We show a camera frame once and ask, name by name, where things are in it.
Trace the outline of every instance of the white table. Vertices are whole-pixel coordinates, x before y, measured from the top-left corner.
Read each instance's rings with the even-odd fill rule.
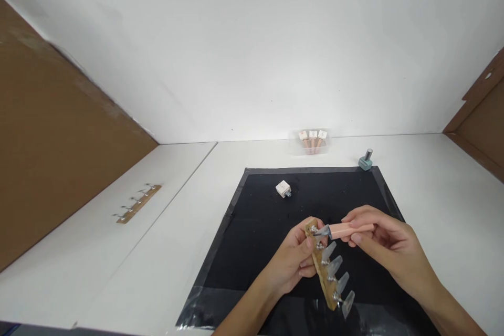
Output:
[[[335,138],[328,154],[303,157],[287,154],[288,141],[219,143],[78,326],[180,332],[175,323],[244,168],[356,166],[367,148],[441,281],[489,335],[501,334],[504,186],[441,134]]]
[[[0,320],[73,327],[214,146],[158,146],[16,260],[0,274]],[[163,187],[116,223],[145,183]]]

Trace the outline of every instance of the teal nail polish bottle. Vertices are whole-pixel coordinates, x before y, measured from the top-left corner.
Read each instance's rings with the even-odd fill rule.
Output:
[[[371,168],[371,166],[373,165],[373,161],[371,160],[372,153],[373,153],[373,150],[368,149],[368,151],[366,152],[366,155],[359,159],[359,167],[364,169],[365,171],[368,171]]]

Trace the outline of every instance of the white backdrop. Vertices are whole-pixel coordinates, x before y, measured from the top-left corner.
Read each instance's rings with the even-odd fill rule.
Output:
[[[8,0],[160,143],[440,132],[504,0]]]

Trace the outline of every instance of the black plastic sheet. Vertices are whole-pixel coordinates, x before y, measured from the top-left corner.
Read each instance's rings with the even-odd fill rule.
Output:
[[[285,180],[291,198],[275,190]],[[339,223],[368,204],[404,221],[378,167],[245,169],[193,289],[177,321],[180,328],[215,329],[269,262],[287,232],[308,216]],[[328,309],[318,277],[302,279],[267,318],[262,335],[437,335],[419,304],[359,248],[337,241],[355,301],[344,320]]]

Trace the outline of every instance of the left hand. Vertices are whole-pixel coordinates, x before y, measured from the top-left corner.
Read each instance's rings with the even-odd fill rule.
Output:
[[[315,245],[312,238],[306,237],[304,227],[312,219],[313,217],[309,217],[303,220],[289,231],[260,274],[272,292],[278,296],[289,293],[302,277],[313,277],[317,273],[311,257]],[[324,223],[317,219],[318,229],[323,226]],[[322,243],[327,245],[327,237]]]

